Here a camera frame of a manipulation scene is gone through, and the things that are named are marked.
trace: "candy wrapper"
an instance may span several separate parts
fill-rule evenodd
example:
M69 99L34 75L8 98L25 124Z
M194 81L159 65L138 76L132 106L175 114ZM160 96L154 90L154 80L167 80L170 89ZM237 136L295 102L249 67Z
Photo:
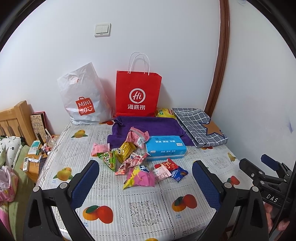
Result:
M98 153L98 157L103 160L103 162L115 172L115 151L107 151L105 153Z
M123 189L132 187L132 186L154 187L155 186L154 174L145 165L138 165L138 166L135 166L134 168L131 168L128 171L128 175L123 185Z
M116 151L115 151L115 155L118 159L118 161L120 161L120 163L123 163L127 158L129 158L129 156L131 155L131 153L136 149L135 145L131 142L124 142L121 147L119 147Z
M128 167L134 167L134 166L140 165L148 155L149 154L147 152L141 155L138 155L137 153L132 152L131 156L128 159L126 159L121 164L118 171L115 172L115 175L124 175Z
M104 153L110 151L109 144L98 144L93 143L93 148L91 150L91 156L97 156L98 153Z
M144 148L144 144L150 138L148 131L145 133L139 129L131 127L128 135L126 137L126 142L132 142L135 146L140 147L141 149Z
M175 170L178 168L178 165L172 161L172 159L168 158L167 161L162 162L160 164L155 164L155 168L159 168L160 166L164 165L169 171Z
M172 178L179 182L183 177L185 177L188 174L188 171L178 166L176 170L171 171L171 174Z
M161 165L159 168L154 169L152 172L155 176L156 183L172 175L164 165Z

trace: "remote control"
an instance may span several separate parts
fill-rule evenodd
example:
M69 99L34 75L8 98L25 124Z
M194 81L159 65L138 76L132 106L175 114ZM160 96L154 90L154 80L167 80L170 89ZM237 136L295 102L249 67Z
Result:
M28 157L26 157L25 159L24 159L24 165L22 166L22 170L24 171L24 172L27 172L27 171L29 171L29 158Z

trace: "pillow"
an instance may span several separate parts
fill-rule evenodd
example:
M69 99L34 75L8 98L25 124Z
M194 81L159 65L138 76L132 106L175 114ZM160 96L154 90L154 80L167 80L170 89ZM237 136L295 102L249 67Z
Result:
M0 149L6 153L5 165L13 167L22 149L21 138L15 136L3 138L0 140Z

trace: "purple towel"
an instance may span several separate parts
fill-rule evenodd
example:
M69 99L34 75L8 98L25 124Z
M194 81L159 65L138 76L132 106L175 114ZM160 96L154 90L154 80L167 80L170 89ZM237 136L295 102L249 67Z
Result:
M150 136L179 136L186 146L194 145L173 118L118 116L114 119L112 135L108 136L110 148L120 147L132 126L143 132L148 131Z

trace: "red paper bag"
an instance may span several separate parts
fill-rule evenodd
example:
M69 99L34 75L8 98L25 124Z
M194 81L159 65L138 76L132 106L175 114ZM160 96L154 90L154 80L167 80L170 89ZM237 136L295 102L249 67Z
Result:
M117 71L116 116L154 116L162 77L159 74L150 73L149 59L148 62L148 73Z

